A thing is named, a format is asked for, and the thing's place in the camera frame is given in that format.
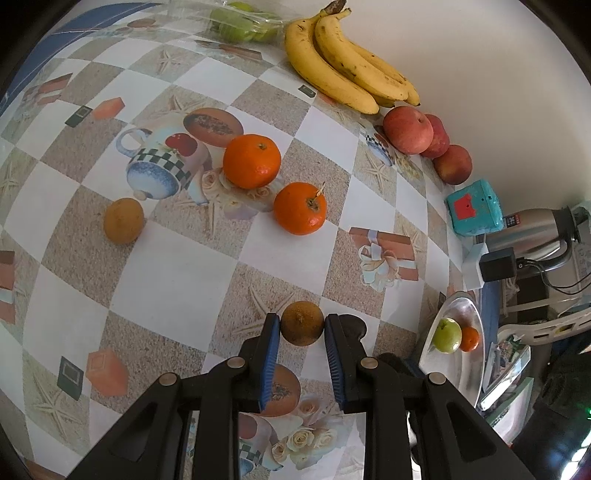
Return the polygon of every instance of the silver tray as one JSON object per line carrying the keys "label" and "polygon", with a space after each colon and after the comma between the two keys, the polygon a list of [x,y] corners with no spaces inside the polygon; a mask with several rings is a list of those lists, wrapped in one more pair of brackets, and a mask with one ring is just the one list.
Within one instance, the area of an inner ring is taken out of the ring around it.
{"label": "silver tray", "polygon": [[[441,353],[431,347],[433,335],[442,318],[454,319],[460,327],[471,326],[478,330],[480,343],[471,352]],[[420,369],[429,374],[441,372],[447,379],[476,406],[482,378],[484,377],[485,348],[482,320],[472,298],[465,292],[454,293],[441,306],[429,330],[422,332],[412,354]]]}

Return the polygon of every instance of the teapot handle print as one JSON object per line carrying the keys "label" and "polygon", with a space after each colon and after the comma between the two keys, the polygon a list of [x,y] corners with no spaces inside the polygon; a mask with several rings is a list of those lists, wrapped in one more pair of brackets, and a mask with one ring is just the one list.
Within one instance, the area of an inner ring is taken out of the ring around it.
{"label": "teapot handle print", "polygon": [[136,128],[130,128],[129,130],[125,130],[124,132],[121,132],[119,134],[119,136],[117,137],[117,140],[115,141],[115,148],[119,151],[119,153],[122,153],[123,155],[125,155],[125,156],[127,156],[129,158],[135,157],[135,155],[138,152],[139,148],[136,148],[135,150],[130,150],[129,148],[125,148],[123,146],[123,144],[121,143],[121,140],[123,139],[123,137],[125,135],[130,134],[130,133],[133,133],[133,132],[137,132],[144,142],[150,136],[148,133],[145,132],[145,130],[143,130],[141,128],[137,128],[137,127]]}

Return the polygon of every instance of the metal screw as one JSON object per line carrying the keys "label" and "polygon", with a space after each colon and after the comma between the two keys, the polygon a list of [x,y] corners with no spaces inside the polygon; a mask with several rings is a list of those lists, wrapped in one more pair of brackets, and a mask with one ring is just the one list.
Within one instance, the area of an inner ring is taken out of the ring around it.
{"label": "metal screw", "polygon": [[443,385],[446,382],[447,378],[445,375],[439,372],[433,372],[429,374],[429,381],[435,385]]}
{"label": "metal screw", "polygon": [[229,358],[226,363],[230,368],[242,368],[246,365],[246,360],[241,356],[233,356],[232,358]]}
{"label": "metal screw", "polygon": [[174,385],[177,382],[177,376],[174,373],[169,372],[167,374],[160,375],[158,381],[160,382],[160,385],[169,387],[170,385]]}
{"label": "metal screw", "polygon": [[361,366],[363,368],[376,368],[378,366],[378,361],[372,356],[366,356],[361,360]]}

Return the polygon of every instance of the ribbon bow print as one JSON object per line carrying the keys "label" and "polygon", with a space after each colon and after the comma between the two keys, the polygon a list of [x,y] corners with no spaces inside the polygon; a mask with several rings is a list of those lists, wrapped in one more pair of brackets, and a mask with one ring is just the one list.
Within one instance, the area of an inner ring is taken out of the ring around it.
{"label": "ribbon bow print", "polygon": [[399,260],[391,250],[384,251],[378,244],[364,245],[359,249],[361,260],[361,279],[363,283],[382,293],[384,288],[391,287],[401,278],[398,270],[416,268],[412,260]]}

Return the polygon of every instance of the bag of green apples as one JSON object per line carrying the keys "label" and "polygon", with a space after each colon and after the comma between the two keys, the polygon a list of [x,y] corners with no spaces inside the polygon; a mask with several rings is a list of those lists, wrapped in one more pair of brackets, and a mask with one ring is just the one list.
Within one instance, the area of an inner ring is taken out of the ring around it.
{"label": "bag of green apples", "polygon": [[281,46],[284,26],[298,18],[272,0],[171,0],[169,16],[191,19],[202,27],[192,32],[199,37],[229,44],[256,42],[276,46]]}

